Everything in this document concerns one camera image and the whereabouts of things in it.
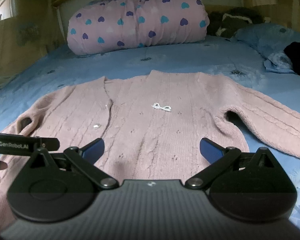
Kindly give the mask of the pink knit cardigan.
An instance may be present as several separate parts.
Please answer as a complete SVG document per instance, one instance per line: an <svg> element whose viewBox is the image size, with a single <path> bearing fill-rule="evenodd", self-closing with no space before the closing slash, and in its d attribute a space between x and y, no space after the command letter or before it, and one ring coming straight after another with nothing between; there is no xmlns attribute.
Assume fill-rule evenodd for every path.
<svg viewBox="0 0 300 240"><path fill-rule="evenodd" d="M300 158L300 113L229 77L204 73L154 70L67 86L39 98L4 132L57 138L61 150L102 138L105 153L96 165L117 180L186 180L208 165L198 150L203 137L249 151L228 112L264 144Z"/></svg>

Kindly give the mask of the blue dandelion bed sheet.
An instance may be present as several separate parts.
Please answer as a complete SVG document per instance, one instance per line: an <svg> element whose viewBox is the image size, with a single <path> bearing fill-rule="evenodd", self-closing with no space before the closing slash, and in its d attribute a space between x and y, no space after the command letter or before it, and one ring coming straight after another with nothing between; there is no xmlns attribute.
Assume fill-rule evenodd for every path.
<svg viewBox="0 0 300 240"><path fill-rule="evenodd" d="M127 79L151 70L224 74L300 113L300 76L268 73L263 57L242 42L207 37L203 42L153 46L79 57L67 45L48 53L0 90L0 131L41 96L102 76Z"/></svg>

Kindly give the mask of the wooden bedside cabinet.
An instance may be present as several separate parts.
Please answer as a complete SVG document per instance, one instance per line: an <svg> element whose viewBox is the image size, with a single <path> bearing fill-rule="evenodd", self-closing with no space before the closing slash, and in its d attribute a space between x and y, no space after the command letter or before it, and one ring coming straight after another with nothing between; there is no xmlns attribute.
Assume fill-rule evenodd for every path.
<svg viewBox="0 0 300 240"><path fill-rule="evenodd" d="M63 43L52 0L0 0L0 89Z"/></svg>

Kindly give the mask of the blue dandelion pillow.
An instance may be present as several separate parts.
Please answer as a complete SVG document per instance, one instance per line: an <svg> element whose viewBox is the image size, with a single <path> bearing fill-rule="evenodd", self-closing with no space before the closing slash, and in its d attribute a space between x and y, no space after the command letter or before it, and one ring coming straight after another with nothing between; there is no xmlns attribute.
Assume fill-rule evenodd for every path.
<svg viewBox="0 0 300 240"><path fill-rule="evenodd" d="M235 32L232 41L242 42L256 50L263 58L266 72L293 74L292 62L284 49L292 42L300 42L300 33L279 24L251 24Z"/></svg>

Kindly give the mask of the pink heart-patterned rolled quilt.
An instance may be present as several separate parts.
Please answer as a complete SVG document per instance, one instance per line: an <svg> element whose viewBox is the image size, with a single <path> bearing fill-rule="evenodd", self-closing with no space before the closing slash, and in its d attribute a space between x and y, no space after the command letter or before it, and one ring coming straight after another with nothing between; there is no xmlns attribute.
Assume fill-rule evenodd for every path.
<svg viewBox="0 0 300 240"><path fill-rule="evenodd" d="M204 40L210 20L202 0L95 0L69 20L78 56Z"/></svg>

